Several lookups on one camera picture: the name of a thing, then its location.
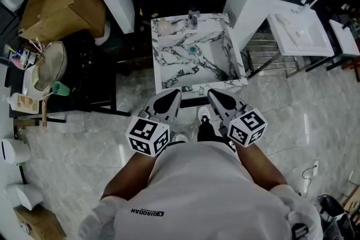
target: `sneaker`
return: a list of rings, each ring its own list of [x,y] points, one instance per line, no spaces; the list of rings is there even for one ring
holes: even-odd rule
[[[210,111],[206,106],[201,106],[197,112],[197,117],[201,123],[210,121]]]
[[[174,142],[184,141],[184,142],[188,143],[188,142],[189,142],[189,139],[186,137],[185,134],[183,134],[183,133],[178,133],[178,134],[175,135],[173,141],[174,141]]]

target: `green cup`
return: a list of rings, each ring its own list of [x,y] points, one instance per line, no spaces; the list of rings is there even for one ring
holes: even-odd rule
[[[51,88],[52,94],[55,95],[68,96],[70,94],[70,88],[59,81],[54,82]]]

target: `white sink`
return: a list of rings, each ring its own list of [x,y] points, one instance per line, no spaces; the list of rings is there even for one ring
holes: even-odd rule
[[[290,22],[285,28],[277,15]],[[284,56],[333,56],[334,50],[319,17],[312,9],[279,0],[267,17],[271,32]]]
[[[343,53],[359,56],[360,52],[358,46],[356,45],[354,36],[350,31],[350,28],[346,27],[343,29],[343,25],[334,20],[330,20],[329,22],[332,29],[334,30],[337,40],[339,41]]]
[[[160,19],[151,20],[156,92],[179,88],[182,98],[206,96],[210,88],[233,89],[248,83],[235,36],[226,14],[198,18],[188,28],[187,15],[166,17],[169,36],[158,34]],[[195,47],[195,53],[189,48]]]

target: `white t-shirt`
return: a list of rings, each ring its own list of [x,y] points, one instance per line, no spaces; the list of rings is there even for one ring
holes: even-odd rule
[[[179,143],[155,162],[146,189],[130,201],[109,196],[83,220],[79,239],[291,240],[305,224],[323,238],[316,208],[288,185],[256,185],[219,142]]]

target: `marble floor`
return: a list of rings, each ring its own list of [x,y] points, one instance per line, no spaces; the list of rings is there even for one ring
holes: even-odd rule
[[[136,115],[155,94],[153,75],[153,70],[119,75],[118,108]],[[294,189],[303,190],[302,172],[319,159],[307,199],[322,192],[340,198],[352,171],[352,180],[360,182],[360,84],[353,71],[319,67],[290,79],[256,76],[239,94],[268,120],[258,145]],[[175,129],[194,138],[196,114],[196,108],[181,109]],[[130,118],[82,112],[65,117],[66,124],[49,123],[47,129],[26,128],[20,134],[31,147],[26,179],[42,191],[44,206],[57,215],[68,239],[75,239],[79,223],[132,155],[125,139]],[[219,125],[215,115],[212,120]]]

